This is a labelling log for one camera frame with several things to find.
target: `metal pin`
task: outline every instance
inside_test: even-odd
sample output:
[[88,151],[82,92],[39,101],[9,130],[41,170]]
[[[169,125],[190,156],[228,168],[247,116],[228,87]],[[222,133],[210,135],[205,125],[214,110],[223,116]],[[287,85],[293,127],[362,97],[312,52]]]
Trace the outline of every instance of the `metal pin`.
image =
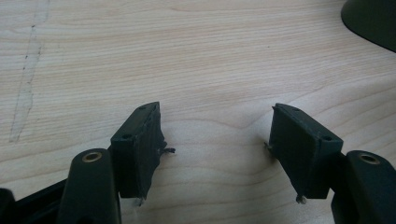
[[296,202],[300,204],[306,204],[306,198],[304,195],[297,195]]
[[272,151],[272,146],[270,146],[267,142],[264,142],[264,148],[268,149],[269,151]]

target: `black plastic part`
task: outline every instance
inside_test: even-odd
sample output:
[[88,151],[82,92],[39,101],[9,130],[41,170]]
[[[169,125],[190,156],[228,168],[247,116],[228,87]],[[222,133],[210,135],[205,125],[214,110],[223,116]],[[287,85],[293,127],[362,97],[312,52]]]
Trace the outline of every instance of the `black plastic part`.
[[72,161],[57,224],[119,224],[120,203],[107,150],[90,149]]
[[16,203],[9,189],[0,189],[0,223],[15,223]]
[[396,1],[348,0],[341,17],[355,34],[396,52]]
[[20,223],[55,223],[66,180],[17,201]]
[[347,184],[346,165],[347,158],[340,153],[338,159],[330,164],[329,172],[324,174],[327,176],[330,188],[334,191],[332,216],[336,224],[353,224],[358,223],[359,220],[356,204]]
[[326,173],[341,153],[343,140],[302,110],[276,104],[270,151],[280,161],[299,196],[325,199]]
[[360,224],[396,223],[396,172],[384,158],[365,151],[346,154],[346,181]]
[[154,170],[161,154],[167,151],[165,147],[160,104],[138,107],[111,138],[109,148],[121,198],[147,198]]

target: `wooden surface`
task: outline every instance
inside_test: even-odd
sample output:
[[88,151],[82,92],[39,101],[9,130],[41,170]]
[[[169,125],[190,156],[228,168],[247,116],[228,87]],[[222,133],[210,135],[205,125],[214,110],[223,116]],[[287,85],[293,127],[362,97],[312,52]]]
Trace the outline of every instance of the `wooden surface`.
[[275,103],[300,107],[343,152],[396,164],[396,54],[351,33],[345,1],[1,1],[0,187],[20,199],[107,147],[161,102],[162,158],[123,223],[333,223],[295,202],[263,149]]

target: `light wood tabletop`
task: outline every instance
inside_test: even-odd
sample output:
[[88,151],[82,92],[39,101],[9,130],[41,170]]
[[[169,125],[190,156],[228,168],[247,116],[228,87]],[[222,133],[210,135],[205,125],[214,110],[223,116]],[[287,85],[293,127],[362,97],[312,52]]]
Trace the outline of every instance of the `light wood tabletop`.
[[0,2],[0,187],[23,198],[159,101],[176,154],[123,223],[333,223],[264,149],[275,103],[396,164],[396,54],[331,0]]

